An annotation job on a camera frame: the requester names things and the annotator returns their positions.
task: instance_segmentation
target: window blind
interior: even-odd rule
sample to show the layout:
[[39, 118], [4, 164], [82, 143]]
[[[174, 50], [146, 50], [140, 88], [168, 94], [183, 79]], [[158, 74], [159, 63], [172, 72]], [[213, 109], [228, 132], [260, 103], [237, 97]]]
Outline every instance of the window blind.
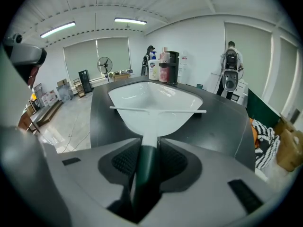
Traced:
[[105, 38], [97, 40], [99, 58], [108, 57], [112, 63], [111, 71], [130, 69], [128, 38]]
[[64, 48], [66, 67], [71, 82], [79, 78], [79, 71], [88, 70], [89, 79], [101, 77], [97, 69], [96, 40], [85, 41]]

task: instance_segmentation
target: white ceiling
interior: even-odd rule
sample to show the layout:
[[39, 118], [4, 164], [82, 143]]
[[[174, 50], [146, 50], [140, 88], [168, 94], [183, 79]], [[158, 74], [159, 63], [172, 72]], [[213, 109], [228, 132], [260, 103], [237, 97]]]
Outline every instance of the white ceiling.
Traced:
[[[146, 34], [186, 18], [211, 14], [243, 15], [274, 24], [283, 17], [274, 0], [26, 0], [8, 33], [20, 33], [27, 43], [46, 47], [81, 33], [131, 29]], [[125, 23], [114, 22], [115, 17], [137, 18], [147, 24], [126, 28]], [[75, 27], [40, 38], [49, 29], [71, 21]]]

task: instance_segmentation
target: ceiling light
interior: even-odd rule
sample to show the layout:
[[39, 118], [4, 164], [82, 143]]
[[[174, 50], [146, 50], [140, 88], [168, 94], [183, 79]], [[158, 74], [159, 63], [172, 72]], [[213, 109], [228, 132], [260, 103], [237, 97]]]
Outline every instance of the ceiling light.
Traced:
[[139, 25], [146, 24], [146, 21], [131, 19], [131, 18], [122, 18], [122, 17], [116, 17], [115, 22], [126, 22], [126, 23], [133, 23], [133, 24], [139, 24]]
[[49, 35], [51, 35], [51, 34], [53, 34], [53, 33], [56, 33], [56, 32], [58, 32], [58, 31], [60, 31], [60, 30], [65, 29], [65, 28], [73, 27], [73, 26], [75, 26], [75, 25], [76, 25], [75, 22], [70, 22], [70, 23], [68, 23], [68, 24], [61, 25], [61, 26], [59, 26], [59, 27], [53, 28], [53, 29], [51, 29], [51, 30], [49, 30], [49, 31], [47, 31], [47, 32], [45, 32], [45, 33], [43, 33], [43, 34], [41, 34], [40, 37], [41, 37], [41, 38], [45, 38], [45, 37], [47, 37], [47, 36], [49, 36]]

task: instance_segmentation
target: black slot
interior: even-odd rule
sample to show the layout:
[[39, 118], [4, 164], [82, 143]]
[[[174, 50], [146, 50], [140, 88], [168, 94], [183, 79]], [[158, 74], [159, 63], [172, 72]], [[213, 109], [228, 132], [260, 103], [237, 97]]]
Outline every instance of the black slot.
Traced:
[[70, 159], [67, 159], [67, 160], [64, 160], [62, 161], [63, 165], [67, 166], [67, 165], [70, 165], [70, 164], [74, 164], [78, 161], [81, 161], [79, 158], [77, 157], [74, 157], [74, 158], [70, 158]]
[[228, 185], [237, 196], [248, 214], [255, 211], [263, 203], [242, 180], [233, 180]]

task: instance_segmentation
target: black cabinet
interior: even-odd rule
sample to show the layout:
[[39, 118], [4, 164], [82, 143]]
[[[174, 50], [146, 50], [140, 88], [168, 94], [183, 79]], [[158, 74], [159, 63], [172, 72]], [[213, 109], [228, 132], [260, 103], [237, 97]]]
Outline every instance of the black cabinet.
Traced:
[[84, 89], [85, 93], [89, 93], [92, 91], [91, 85], [89, 83], [89, 72], [87, 70], [83, 70], [79, 72], [79, 77]]

